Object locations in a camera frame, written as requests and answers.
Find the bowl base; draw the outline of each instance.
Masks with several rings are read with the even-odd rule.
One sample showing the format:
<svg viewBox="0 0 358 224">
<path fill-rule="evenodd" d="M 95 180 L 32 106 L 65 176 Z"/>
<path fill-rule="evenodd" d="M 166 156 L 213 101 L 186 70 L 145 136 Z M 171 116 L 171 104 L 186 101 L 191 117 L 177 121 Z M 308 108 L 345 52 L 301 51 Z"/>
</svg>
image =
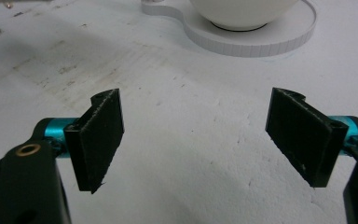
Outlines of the bowl base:
<svg viewBox="0 0 358 224">
<path fill-rule="evenodd" d="M 257 25 L 257 26 L 246 26 L 246 27 L 233 27 L 233 26 L 226 26 L 226 25 L 221 25 L 215 22 L 211 23 L 216 26 L 217 28 L 223 29 L 223 30 L 227 30 L 227 31 L 234 31 L 234 32 L 250 32 L 250 31 L 254 31 L 254 30 L 258 30 L 262 27 L 264 27 L 267 24 L 263 24 L 263 25 Z"/>
</svg>

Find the white coaster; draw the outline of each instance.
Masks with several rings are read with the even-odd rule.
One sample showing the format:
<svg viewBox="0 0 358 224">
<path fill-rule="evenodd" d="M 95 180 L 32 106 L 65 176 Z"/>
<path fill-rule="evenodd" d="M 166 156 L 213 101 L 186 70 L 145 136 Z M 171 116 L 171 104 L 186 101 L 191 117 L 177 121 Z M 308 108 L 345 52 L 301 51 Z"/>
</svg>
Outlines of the white coaster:
<svg viewBox="0 0 358 224">
<path fill-rule="evenodd" d="M 298 1 L 276 21 L 249 32 L 217 28 L 189 0 L 142 0 L 142 11 L 181 21 L 187 36 L 207 50 L 244 58 L 268 57 L 299 48 L 312 36 L 317 19 L 315 7 L 307 0 Z"/>
</svg>

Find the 3d printed white base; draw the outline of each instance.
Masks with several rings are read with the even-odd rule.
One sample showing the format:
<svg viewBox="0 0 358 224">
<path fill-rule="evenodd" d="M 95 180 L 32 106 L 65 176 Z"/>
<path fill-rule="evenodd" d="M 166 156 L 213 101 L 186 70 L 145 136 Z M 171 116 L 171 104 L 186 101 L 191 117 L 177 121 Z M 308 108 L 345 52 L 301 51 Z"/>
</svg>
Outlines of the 3d printed white base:
<svg viewBox="0 0 358 224">
<path fill-rule="evenodd" d="M 307 0 L 298 1 L 276 21 L 250 32 L 217 28 L 188 0 L 142 0 L 142 11 L 181 21 L 187 36 L 207 50 L 245 58 L 268 57 L 299 48 L 312 36 L 317 19 L 315 7 Z"/>
</svg>

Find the bowl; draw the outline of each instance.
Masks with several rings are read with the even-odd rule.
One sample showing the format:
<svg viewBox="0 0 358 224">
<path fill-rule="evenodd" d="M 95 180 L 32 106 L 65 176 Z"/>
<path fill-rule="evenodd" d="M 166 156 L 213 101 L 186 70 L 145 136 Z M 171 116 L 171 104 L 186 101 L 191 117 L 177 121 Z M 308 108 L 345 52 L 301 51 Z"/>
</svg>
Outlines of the bowl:
<svg viewBox="0 0 358 224">
<path fill-rule="evenodd" d="M 251 31 L 278 19 L 298 0 L 190 0 L 194 8 L 217 27 Z"/>
</svg>

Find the white table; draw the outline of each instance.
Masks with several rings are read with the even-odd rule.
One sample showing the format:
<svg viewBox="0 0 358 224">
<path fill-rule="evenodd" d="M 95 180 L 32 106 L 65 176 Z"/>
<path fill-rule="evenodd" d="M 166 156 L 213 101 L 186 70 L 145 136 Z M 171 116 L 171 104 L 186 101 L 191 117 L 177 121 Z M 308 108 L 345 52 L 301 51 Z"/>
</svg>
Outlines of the white table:
<svg viewBox="0 0 358 224">
<path fill-rule="evenodd" d="M 358 1 L 313 3 L 306 45 L 255 59 L 200 48 L 140 0 L 0 5 L 0 158 L 39 120 L 79 117 L 120 88 L 126 132 L 105 184 L 79 192 L 58 160 L 73 223 L 345 223 L 354 160 L 313 189 L 264 131 L 272 87 L 358 116 Z"/>
</svg>

